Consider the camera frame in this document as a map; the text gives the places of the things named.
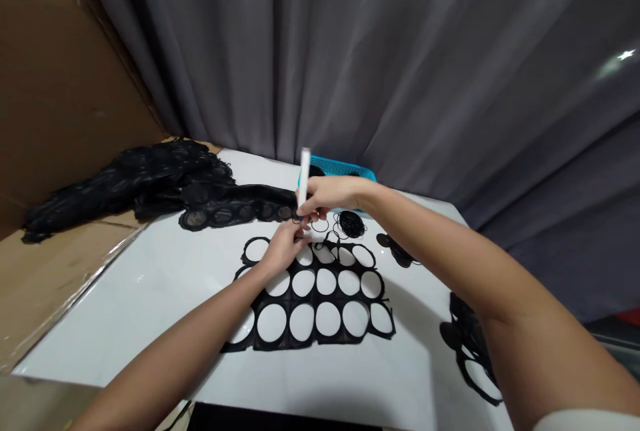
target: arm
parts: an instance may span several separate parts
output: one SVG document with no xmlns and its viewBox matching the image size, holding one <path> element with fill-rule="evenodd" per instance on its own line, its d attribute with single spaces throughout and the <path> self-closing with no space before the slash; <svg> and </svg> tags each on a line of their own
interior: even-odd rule
<svg viewBox="0 0 640 431">
<path fill-rule="evenodd" d="M 640 415 L 640 386 L 509 254 L 480 234 L 366 179 L 314 177 L 312 219 L 360 207 L 476 312 L 516 430 L 557 410 Z"/>
<path fill-rule="evenodd" d="M 152 430 L 210 369 L 251 302 L 309 242 L 306 221 L 282 223 L 262 260 L 149 344 L 73 423 L 72 430 Z"/>
</svg>

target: hand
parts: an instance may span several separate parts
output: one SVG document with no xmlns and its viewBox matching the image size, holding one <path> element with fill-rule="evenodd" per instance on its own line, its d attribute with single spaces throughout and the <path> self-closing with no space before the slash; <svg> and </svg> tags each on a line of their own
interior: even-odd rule
<svg viewBox="0 0 640 431">
<path fill-rule="evenodd" d="M 260 260 L 260 266 L 264 267 L 270 276 L 287 269 L 302 248 L 311 242 L 311 237 L 304 237 L 305 230 L 310 229 L 307 222 L 307 218 L 298 224 L 289 220 L 278 226 L 265 255 Z"/>
<path fill-rule="evenodd" d="M 312 177 L 307 185 L 307 193 L 312 196 L 298 207 L 298 216 L 309 216 L 313 222 L 316 222 L 318 219 L 326 220 L 327 212 L 335 207 L 344 209 L 360 207 L 358 199 L 372 184 L 372 181 L 364 177 Z"/>
</svg>

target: cardboard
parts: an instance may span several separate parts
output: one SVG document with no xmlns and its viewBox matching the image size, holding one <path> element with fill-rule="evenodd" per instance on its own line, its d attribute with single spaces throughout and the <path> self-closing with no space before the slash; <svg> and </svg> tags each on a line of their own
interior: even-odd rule
<svg viewBox="0 0 640 431">
<path fill-rule="evenodd" d="M 139 233 L 90 223 L 37 245 L 0 241 L 0 373 L 6 374 Z"/>
<path fill-rule="evenodd" d="M 54 189 L 165 134 L 83 0 L 0 0 L 0 238 Z"/>
<path fill-rule="evenodd" d="M 145 226 L 128 211 L 27 245 L 19 229 L 25 211 L 125 149 L 168 134 L 99 0 L 0 0 L 0 49 L 0 374 L 6 374 Z"/>
</svg>

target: white table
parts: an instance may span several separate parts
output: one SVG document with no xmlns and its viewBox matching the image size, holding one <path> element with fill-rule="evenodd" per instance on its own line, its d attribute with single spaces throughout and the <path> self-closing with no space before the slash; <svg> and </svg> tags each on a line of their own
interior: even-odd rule
<svg viewBox="0 0 640 431">
<path fill-rule="evenodd" d="M 231 164 L 238 184 L 296 188 L 299 166 L 230 150 L 219 157 Z M 451 204 L 408 196 L 465 224 Z M 398 266 L 375 240 L 381 227 L 365 223 L 359 242 L 375 254 L 397 334 L 391 340 L 367 334 L 354 346 L 224 354 L 192 398 L 406 430 L 512 430 L 504 404 L 494 408 L 467 387 L 440 337 L 439 324 L 450 320 L 449 290 L 422 266 Z M 232 281 L 248 239 L 271 237 L 276 227 L 253 222 L 192 233 L 180 228 L 178 215 L 158 219 L 13 374 L 106 386 L 146 345 Z M 488 381 L 480 372 L 477 379 L 483 378 Z"/>
</svg>

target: blue basket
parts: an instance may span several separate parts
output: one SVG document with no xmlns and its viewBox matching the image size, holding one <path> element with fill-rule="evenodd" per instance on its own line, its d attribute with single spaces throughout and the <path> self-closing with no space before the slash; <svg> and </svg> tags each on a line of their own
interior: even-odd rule
<svg viewBox="0 0 640 431">
<path fill-rule="evenodd" d="M 341 161 L 327 159 L 326 157 L 312 155 L 311 165 L 322 169 L 322 172 L 325 173 L 325 175 L 358 175 L 360 177 L 366 177 L 373 182 L 377 182 L 373 171 L 366 167 L 356 166 L 355 164 L 343 163 Z M 298 175 L 298 185 L 300 185 L 300 175 Z"/>
</svg>

